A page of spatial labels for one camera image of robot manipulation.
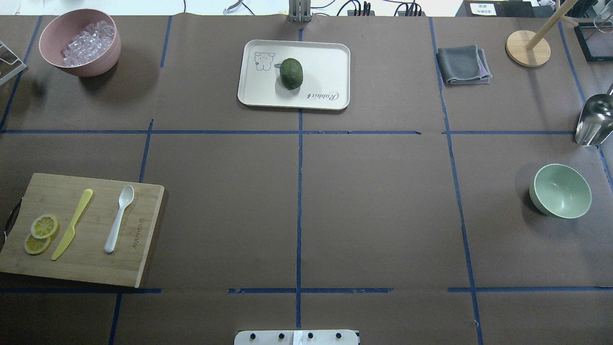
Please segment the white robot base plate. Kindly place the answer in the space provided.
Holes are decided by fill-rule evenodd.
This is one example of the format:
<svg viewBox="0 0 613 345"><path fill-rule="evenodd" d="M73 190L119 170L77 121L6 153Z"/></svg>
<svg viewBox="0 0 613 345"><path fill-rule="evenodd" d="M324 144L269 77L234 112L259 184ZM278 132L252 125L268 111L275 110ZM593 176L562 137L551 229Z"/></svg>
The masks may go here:
<svg viewBox="0 0 613 345"><path fill-rule="evenodd" d="M236 334L235 345L359 345L359 332L350 329L245 330Z"/></svg>

